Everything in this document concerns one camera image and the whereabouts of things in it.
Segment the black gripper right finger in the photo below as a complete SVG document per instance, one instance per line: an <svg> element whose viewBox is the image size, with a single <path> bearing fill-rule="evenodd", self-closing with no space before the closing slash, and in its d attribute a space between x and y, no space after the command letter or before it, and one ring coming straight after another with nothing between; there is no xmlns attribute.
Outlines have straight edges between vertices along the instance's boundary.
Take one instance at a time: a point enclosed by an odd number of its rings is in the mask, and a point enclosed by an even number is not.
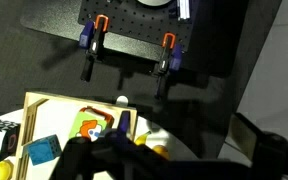
<svg viewBox="0 0 288 180"><path fill-rule="evenodd" d="M250 180L282 180L288 176L288 140L262 131L241 113L230 119L230 138L252 162Z"/></svg>

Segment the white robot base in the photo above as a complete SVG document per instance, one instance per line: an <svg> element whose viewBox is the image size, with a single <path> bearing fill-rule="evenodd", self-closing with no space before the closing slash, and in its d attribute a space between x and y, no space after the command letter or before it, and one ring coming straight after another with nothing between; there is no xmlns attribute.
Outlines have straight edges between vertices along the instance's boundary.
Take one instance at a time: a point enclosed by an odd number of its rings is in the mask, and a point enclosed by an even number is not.
<svg viewBox="0 0 288 180"><path fill-rule="evenodd" d="M168 5L173 0L136 0L136 1L141 5L143 5L144 7L160 8Z"/></svg>

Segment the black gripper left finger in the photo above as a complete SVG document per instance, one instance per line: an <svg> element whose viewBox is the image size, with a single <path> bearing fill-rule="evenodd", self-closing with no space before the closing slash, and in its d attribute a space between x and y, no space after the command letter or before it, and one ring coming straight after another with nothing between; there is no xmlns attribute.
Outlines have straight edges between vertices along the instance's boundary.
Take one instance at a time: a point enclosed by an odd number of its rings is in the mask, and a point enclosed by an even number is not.
<svg viewBox="0 0 288 180"><path fill-rule="evenodd" d="M48 180L94 180L96 173L104 171L114 180L124 179L123 165L113 147L104 138L92 142L75 137L65 144Z"/></svg>

